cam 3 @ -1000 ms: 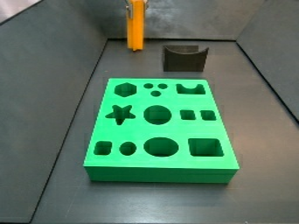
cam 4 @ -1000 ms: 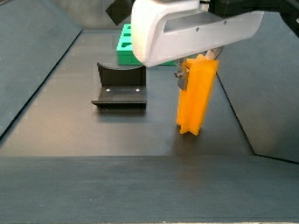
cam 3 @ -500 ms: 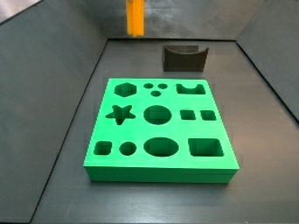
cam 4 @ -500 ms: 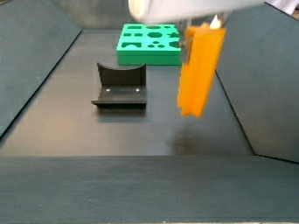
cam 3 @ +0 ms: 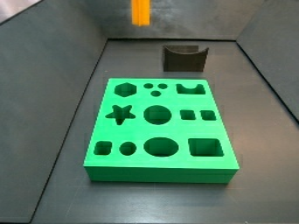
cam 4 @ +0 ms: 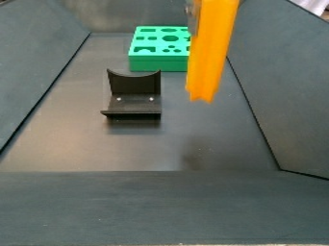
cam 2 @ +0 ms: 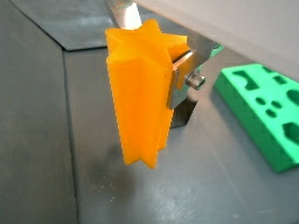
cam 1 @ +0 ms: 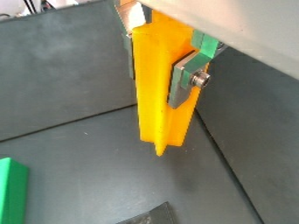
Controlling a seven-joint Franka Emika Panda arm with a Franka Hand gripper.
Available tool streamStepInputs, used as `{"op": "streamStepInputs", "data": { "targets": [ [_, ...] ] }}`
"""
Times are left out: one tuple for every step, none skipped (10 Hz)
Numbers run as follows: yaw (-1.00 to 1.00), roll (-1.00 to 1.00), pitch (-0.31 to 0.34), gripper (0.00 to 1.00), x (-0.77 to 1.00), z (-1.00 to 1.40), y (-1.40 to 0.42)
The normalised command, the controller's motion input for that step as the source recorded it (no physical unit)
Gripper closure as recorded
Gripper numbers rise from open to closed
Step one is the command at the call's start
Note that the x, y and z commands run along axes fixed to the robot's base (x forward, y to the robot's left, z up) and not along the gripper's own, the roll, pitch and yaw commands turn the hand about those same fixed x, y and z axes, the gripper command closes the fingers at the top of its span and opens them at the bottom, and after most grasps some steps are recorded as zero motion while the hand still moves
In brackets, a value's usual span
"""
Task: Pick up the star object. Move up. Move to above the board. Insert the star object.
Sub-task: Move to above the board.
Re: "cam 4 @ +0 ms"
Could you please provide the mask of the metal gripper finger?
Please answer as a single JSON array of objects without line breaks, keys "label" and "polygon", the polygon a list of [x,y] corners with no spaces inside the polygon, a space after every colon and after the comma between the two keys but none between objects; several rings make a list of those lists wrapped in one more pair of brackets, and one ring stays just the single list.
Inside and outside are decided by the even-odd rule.
[{"label": "metal gripper finger", "polygon": [[193,36],[197,35],[198,7],[194,0],[185,0],[185,14],[188,17],[188,30]]}]

